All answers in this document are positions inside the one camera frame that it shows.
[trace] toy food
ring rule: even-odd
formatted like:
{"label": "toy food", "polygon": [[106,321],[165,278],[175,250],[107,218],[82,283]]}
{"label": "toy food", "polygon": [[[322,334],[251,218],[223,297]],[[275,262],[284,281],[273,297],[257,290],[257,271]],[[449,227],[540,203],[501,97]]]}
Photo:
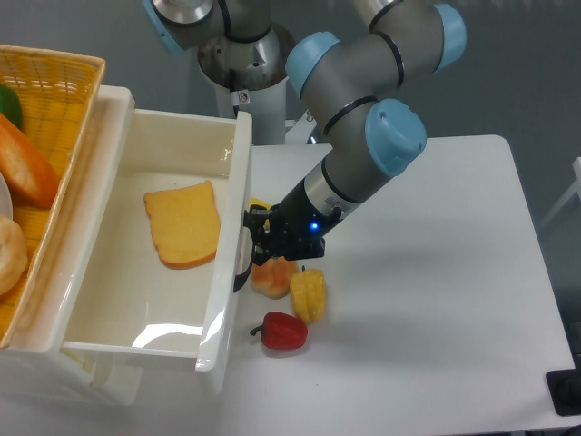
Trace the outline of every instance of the toy food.
{"label": "toy food", "polygon": [[262,325],[251,330],[251,335],[261,332],[261,342],[272,350],[296,350],[307,341],[309,330],[298,318],[282,312],[269,312]]}
{"label": "toy food", "polygon": [[48,159],[0,114],[0,173],[32,206],[50,209],[59,178]]}
{"label": "toy food", "polygon": [[10,218],[0,215],[0,295],[16,285],[27,265],[22,229]]}
{"label": "toy food", "polygon": [[22,107],[15,90],[0,84],[0,114],[14,124],[18,129],[22,129]]}
{"label": "toy food", "polygon": [[164,265],[192,268],[215,257],[220,219],[212,182],[147,193],[143,199],[153,244]]}
{"label": "toy food", "polygon": [[295,315],[306,323],[316,322],[325,313],[325,278],[321,270],[294,273],[290,278],[290,297]]}
{"label": "toy food", "polygon": [[251,286],[255,291],[277,300],[289,293],[291,276],[295,272],[295,261],[287,261],[284,257],[269,259],[263,266],[252,266]]}

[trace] red bell pepper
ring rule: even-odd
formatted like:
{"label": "red bell pepper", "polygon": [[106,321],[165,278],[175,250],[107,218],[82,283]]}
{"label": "red bell pepper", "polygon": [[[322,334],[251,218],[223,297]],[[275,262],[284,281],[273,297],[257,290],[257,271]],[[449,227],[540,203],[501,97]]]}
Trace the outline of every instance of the red bell pepper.
{"label": "red bell pepper", "polygon": [[251,330],[251,335],[261,332],[261,341],[272,350],[296,350],[307,341],[307,324],[299,318],[282,312],[269,312],[262,325]]}

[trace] gray wall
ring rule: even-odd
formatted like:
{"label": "gray wall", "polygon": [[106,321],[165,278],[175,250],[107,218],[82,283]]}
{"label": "gray wall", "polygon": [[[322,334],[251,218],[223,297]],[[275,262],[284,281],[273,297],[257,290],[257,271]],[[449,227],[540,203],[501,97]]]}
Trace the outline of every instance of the gray wall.
{"label": "gray wall", "polygon": [[[393,95],[419,113],[430,136],[507,138],[537,222],[573,182],[571,163],[581,155],[581,2],[449,2],[468,26],[464,57]],[[297,40],[331,30],[348,42],[366,32],[348,0],[273,0],[273,8],[275,20]],[[130,88],[138,107],[216,114],[195,53],[166,54],[139,0],[4,0],[0,42],[101,56],[107,61],[104,82]],[[301,110],[290,93],[290,116]],[[547,264],[559,301],[576,301],[581,283],[562,277],[563,270],[579,268],[581,242],[570,243],[567,229],[560,232],[560,239],[552,233],[541,235],[541,242],[550,241]],[[581,310],[567,321],[576,317]]]}

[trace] bread piece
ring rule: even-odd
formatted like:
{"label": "bread piece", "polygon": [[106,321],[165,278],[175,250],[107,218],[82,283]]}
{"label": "bread piece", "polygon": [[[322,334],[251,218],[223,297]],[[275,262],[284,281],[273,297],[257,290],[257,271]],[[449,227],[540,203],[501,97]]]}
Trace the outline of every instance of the bread piece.
{"label": "bread piece", "polygon": [[220,219],[212,182],[147,193],[143,199],[153,244],[164,265],[192,268],[215,257]]}
{"label": "bread piece", "polygon": [[269,259],[263,266],[252,266],[251,286],[255,291],[278,300],[289,293],[291,276],[295,272],[296,261],[287,261],[284,257]]}
{"label": "bread piece", "polygon": [[0,295],[18,283],[26,266],[25,235],[17,223],[0,214]]}
{"label": "bread piece", "polygon": [[0,173],[32,206],[50,209],[60,180],[48,159],[0,114]]}

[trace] bagel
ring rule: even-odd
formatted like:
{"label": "bagel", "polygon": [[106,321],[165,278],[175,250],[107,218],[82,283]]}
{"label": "bagel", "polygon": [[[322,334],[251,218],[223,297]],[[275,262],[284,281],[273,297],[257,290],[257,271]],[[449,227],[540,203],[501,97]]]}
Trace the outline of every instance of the bagel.
{"label": "bagel", "polygon": [[18,283],[26,266],[25,234],[17,223],[0,215],[0,295]]}

